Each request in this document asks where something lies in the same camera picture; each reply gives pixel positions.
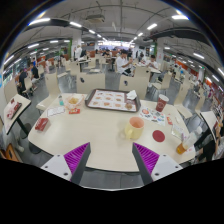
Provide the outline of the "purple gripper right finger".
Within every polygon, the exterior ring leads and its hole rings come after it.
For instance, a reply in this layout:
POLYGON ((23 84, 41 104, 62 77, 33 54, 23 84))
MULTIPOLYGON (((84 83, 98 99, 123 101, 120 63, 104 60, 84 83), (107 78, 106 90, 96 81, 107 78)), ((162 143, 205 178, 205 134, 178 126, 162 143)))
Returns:
POLYGON ((138 143, 133 144, 132 153, 135 157, 144 185, 150 184, 182 169, 182 167, 167 154, 159 155, 138 143))

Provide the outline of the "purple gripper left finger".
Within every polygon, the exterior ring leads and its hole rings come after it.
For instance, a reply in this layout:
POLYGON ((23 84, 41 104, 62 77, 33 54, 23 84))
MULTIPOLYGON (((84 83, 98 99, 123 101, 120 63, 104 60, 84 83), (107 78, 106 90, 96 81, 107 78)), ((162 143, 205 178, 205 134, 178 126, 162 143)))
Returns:
POLYGON ((42 169, 72 183, 79 184, 90 153, 90 143, 87 142, 64 155, 56 154, 42 166, 42 169))

